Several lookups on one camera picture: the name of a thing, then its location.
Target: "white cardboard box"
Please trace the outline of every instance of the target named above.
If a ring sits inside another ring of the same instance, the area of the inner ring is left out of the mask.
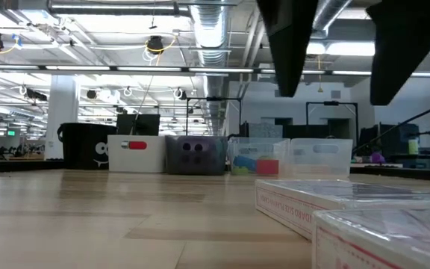
[[[256,209],[308,240],[317,210],[430,207],[430,193],[340,180],[257,180],[255,195]]]
[[[109,135],[109,171],[163,173],[165,171],[165,137],[143,135]]]
[[[430,268],[430,209],[318,211],[313,269]]]

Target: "wooden table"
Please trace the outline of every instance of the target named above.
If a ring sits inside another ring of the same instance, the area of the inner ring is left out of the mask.
[[[0,268],[311,268],[311,244],[255,210],[251,176],[0,174]],[[430,182],[352,175],[430,191]]]

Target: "red object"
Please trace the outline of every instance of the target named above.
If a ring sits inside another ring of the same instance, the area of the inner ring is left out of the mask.
[[[278,160],[257,160],[257,174],[278,175]]]
[[[139,141],[131,141],[128,143],[128,148],[129,149],[143,150],[143,149],[147,148],[147,143],[146,142],[139,142]]]

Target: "black bin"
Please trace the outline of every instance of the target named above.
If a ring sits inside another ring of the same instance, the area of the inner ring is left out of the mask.
[[[89,123],[63,123],[57,130],[63,143],[64,164],[68,169],[109,169],[108,135],[117,127]]]

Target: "cardboard box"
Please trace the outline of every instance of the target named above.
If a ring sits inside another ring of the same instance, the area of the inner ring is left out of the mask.
[[[430,268],[430,209],[317,211],[315,269]]]
[[[340,180],[257,180],[256,208],[311,240],[313,212],[429,208],[430,193]]]

